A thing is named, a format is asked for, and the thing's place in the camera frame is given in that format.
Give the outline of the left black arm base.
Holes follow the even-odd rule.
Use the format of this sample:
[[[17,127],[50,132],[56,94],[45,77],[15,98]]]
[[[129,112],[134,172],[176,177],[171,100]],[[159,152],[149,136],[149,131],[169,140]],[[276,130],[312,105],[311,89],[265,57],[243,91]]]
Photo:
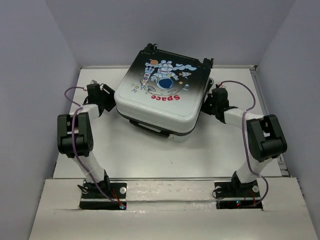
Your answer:
[[[77,187],[81,191],[79,208],[81,210],[107,210],[107,211],[124,211],[127,209],[127,183],[111,182],[110,190],[101,187],[102,194],[95,184],[83,182]]]

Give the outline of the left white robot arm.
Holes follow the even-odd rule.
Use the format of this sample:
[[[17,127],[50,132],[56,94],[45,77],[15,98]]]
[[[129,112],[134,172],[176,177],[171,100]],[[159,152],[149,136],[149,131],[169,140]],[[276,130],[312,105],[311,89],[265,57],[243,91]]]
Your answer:
[[[87,93],[80,104],[70,97],[70,90],[82,90]],[[111,183],[106,170],[100,166],[94,153],[94,136],[91,122],[111,111],[116,102],[115,91],[108,85],[92,81],[85,87],[72,86],[64,92],[65,98],[76,106],[73,112],[57,117],[57,148],[60,154],[72,159],[85,176],[84,192],[94,191],[104,198],[110,194]]]

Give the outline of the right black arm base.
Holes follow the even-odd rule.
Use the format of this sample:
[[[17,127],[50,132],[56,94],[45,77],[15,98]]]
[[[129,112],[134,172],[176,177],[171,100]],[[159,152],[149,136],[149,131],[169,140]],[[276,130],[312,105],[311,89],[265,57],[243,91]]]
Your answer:
[[[232,181],[214,183],[211,193],[218,210],[263,209],[258,182],[238,184]]]

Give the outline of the black white space suitcase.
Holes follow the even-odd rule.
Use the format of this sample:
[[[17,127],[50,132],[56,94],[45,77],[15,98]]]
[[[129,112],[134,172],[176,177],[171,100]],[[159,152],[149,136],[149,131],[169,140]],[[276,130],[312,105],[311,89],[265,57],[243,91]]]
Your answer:
[[[114,93],[116,110],[137,128],[185,142],[213,85],[213,65],[213,58],[199,60],[149,43]]]

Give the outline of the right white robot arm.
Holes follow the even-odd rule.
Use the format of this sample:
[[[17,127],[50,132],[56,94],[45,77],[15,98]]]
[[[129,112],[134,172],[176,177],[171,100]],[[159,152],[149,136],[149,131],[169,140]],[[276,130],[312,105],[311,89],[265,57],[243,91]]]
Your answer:
[[[222,188],[235,196],[246,193],[254,181],[261,176],[263,169],[288,149],[277,116],[252,114],[247,110],[231,106],[228,92],[224,88],[212,89],[201,110],[215,116],[223,124],[241,129],[246,161],[234,172],[230,187]]]

